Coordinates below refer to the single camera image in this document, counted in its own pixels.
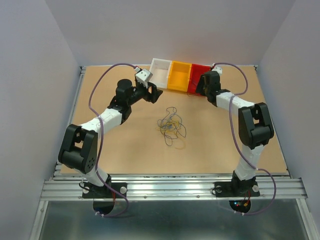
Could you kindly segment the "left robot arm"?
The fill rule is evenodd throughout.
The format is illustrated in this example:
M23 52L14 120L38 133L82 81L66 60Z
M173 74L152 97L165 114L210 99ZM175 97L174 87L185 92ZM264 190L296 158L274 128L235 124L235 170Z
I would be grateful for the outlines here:
M151 82L144 84L135 80L121 79L117 83L115 96L109 106L92 120L81 125L70 124L64 133L58 161L70 169L77 170L100 197L108 196L112 188L111 176L98 167L104 135L123 124L132 113L132 105L143 99L156 103L163 91Z

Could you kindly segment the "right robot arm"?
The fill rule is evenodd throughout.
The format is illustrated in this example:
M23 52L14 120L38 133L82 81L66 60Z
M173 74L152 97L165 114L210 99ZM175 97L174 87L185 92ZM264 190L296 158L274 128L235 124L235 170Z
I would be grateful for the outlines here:
M248 194L260 196L256 181L257 166L262 151L275 134L267 104L249 102L222 89L217 71L202 74L195 92L205 96L215 107L227 110L230 118L236 116L238 119L238 131L232 131L231 134L233 137L239 136L242 143L242 147L236 147L240 160L231 180L216 181L212 194L218 198L243 197Z

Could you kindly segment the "white plastic bin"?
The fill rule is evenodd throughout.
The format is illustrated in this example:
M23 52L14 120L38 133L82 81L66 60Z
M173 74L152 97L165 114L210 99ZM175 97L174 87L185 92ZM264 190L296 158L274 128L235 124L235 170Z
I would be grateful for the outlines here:
M155 84L157 88L167 89L171 66L171 60L153 58L149 68L152 73L150 82Z

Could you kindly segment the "yellow plastic bin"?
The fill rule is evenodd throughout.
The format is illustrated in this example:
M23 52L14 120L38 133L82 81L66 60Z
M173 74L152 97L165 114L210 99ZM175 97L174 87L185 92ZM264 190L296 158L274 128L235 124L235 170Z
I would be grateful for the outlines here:
M172 61L168 75L167 89L186 93L190 81L191 67L191 63Z

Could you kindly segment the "red plastic bin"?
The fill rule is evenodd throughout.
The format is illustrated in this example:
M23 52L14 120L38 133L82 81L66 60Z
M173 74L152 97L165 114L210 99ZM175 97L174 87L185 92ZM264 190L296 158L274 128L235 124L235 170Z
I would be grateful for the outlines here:
M196 93L196 88L201 78L201 75L205 72L210 70L210 66L208 65L200 65L200 64L191 64L190 75L189 75L189 82L187 87L187 96L194 97L198 96L199 94Z

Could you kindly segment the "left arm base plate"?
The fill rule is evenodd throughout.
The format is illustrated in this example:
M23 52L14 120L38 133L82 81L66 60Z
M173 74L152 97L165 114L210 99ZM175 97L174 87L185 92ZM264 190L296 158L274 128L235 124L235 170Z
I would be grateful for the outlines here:
M80 182L79 187L82 189L83 199L111 199L113 192L106 186L95 186L89 182ZM121 188L127 188L126 182L112 182L111 187L120 192Z

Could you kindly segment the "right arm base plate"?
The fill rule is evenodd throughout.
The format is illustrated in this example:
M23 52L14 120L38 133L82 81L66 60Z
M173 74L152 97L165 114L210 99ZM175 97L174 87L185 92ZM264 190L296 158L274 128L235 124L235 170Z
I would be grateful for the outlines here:
M216 181L211 193L217 198L259 197L260 191L256 181L249 183L232 183L231 181Z

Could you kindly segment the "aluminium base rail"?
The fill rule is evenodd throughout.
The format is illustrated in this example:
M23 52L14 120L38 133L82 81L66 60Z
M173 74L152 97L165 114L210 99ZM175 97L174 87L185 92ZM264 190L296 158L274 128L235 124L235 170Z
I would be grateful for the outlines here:
M228 182L231 174L180 174L180 175L112 175L115 183L127 184L129 201L200 201L215 200L211 193L214 182ZM45 181L40 199L42 201L82 201L79 175L57 175ZM289 175L274 176L277 200L306 199L303 181Z

